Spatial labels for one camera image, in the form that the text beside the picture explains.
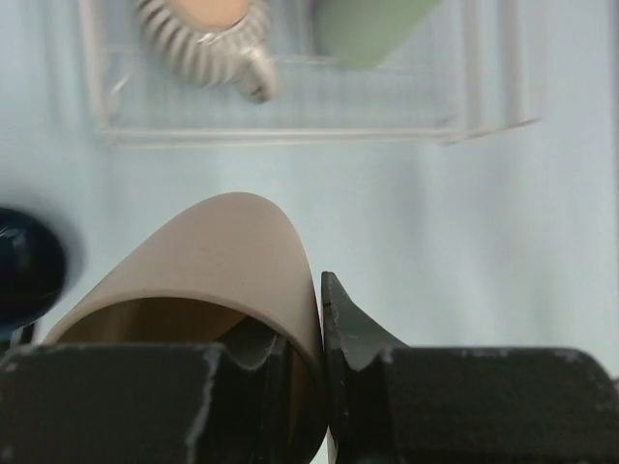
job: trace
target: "white wire rack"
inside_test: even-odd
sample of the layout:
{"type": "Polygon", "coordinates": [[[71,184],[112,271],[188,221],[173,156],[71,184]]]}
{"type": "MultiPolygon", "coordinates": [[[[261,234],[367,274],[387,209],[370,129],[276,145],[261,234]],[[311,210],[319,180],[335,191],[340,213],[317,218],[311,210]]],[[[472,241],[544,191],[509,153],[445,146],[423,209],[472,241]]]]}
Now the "white wire rack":
{"type": "Polygon", "coordinates": [[[271,0],[281,93],[247,102],[173,75],[139,38],[130,0],[79,0],[97,130],[118,147],[420,140],[453,143],[538,121],[545,0],[443,0],[378,69],[314,53],[310,0],[271,0]]]}

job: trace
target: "black ball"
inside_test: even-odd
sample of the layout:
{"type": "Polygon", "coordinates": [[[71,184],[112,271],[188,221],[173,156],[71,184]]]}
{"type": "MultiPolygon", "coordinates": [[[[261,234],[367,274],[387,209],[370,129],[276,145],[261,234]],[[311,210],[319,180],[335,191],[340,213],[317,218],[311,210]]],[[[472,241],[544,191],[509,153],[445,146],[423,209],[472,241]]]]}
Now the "black ball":
{"type": "Polygon", "coordinates": [[[67,279],[60,240],[25,213],[0,208],[0,332],[34,322],[56,303],[67,279]]]}

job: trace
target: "mug handle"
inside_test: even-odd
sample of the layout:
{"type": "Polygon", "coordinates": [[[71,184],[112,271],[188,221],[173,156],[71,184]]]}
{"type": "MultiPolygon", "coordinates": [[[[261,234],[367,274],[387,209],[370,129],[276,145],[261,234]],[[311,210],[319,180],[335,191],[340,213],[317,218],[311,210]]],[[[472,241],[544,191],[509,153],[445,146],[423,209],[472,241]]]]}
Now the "mug handle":
{"type": "Polygon", "coordinates": [[[261,45],[246,52],[244,58],[247,66],[238,81],[241,93],[252,102],[267,102],[279,88],[278,73],[273,61],[261,45]]]}

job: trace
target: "black round object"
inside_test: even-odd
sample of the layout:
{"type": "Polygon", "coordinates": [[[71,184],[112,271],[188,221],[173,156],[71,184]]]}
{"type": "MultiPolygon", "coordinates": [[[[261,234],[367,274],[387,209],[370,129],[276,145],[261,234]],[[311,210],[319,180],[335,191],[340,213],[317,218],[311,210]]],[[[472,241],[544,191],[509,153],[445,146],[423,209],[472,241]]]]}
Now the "black round object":
{"type": "Polygon", "coordinates": [[[66,252],[45,225],[0,208],[0,332],[48,312],[62,292],[67,269],[66,252]]]}

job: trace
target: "green object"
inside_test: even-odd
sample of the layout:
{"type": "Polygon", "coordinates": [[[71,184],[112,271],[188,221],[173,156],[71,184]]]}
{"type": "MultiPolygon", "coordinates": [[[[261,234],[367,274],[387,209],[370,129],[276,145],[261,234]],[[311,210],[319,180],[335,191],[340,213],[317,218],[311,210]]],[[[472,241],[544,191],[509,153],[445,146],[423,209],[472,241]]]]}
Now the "green object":
{"type": "Polygon", "coordinates": [[[320,0],[314,36],[347,68],[378,66],[441,0],[320,0]]]}

